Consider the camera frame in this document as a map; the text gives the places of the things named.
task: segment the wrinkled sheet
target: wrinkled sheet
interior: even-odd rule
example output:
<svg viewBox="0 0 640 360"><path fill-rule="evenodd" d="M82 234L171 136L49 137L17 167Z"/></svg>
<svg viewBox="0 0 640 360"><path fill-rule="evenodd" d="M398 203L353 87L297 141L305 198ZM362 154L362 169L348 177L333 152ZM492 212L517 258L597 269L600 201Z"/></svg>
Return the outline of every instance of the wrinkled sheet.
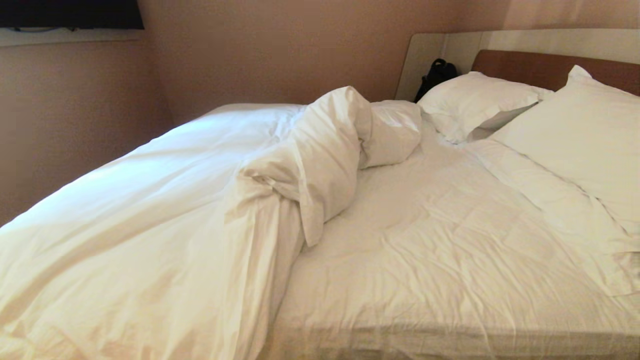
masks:
<svg viewBox="0 0 640 360"><path fill-rule="evenodd" d="M638 294L605 295L538 208L443 144L425 123L407 161L361 171L259 359L637 359Z"/></svg>
<svg viewBox="0 0 640 360"><path fill-rule="evenodd" d="M0 359L255 359L375 113L351 87L224 106L38 203L0 229Z"/></svg>

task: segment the crumpled duvet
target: crumpled duvet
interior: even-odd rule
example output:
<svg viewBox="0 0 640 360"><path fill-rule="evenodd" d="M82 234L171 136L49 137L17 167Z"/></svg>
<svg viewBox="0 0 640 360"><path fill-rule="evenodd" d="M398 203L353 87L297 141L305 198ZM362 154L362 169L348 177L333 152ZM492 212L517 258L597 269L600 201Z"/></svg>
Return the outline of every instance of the crumpled duvet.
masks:
<svg viewBox="0 0 640 360"><path fill-rule="evenodd" d="M0 229L0 359L255 358L363 149L402 142L384 165L418 144L398 124L419 110L394 106L347 87L222 107L46 198Z"/></svg>

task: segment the bed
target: bed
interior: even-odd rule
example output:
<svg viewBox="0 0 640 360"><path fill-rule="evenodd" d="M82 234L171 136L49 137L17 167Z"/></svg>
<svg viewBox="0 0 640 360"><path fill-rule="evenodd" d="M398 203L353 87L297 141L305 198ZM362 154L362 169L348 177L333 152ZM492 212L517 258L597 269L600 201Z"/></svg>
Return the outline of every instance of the bed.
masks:
<svg viewBox="0 0 640 360"><path fill-rule="evenodd" d="M640 95L615 61L481 51L474 70L559 90L574 65ZM527 145L452 145L349 87L216 109L0 229L0 357L637 359L633 228L492 138ZM621 257L581 247L598 232Z"/></svg>

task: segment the wooden headboard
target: wooden headboard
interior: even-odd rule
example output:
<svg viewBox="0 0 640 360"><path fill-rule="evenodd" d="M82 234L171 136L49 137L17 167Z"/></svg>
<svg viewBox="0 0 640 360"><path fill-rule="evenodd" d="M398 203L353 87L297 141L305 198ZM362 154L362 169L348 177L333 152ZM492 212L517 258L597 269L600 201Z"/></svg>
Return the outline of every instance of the wooden headboard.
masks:
<svg viewBox="0 0 640 360"><path fill-rule="evenodd" d="M525 83L550 90L566 84L574 65L585 68L599 82L640 95L640 65L576 56L480 50L471 68L493 78Z"/></svg>

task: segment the black bag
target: black bag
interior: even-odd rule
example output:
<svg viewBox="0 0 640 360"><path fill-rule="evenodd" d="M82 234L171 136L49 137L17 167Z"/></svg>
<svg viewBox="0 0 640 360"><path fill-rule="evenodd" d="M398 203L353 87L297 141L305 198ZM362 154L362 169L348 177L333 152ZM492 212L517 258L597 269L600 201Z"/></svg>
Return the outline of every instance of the black bag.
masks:
<svg viewBox="0 0 640 360"><path fill-rule="evenodd" d="M427 91L431 90L437 84L453 79L456 76L458 76L458 71L455 65L447 63L443 59L436 59L436 61L431 64L429 74L422 77L422 86L420 86L420 90L418 90L418 94L416 94L413 102L418 102Z"/></svg>

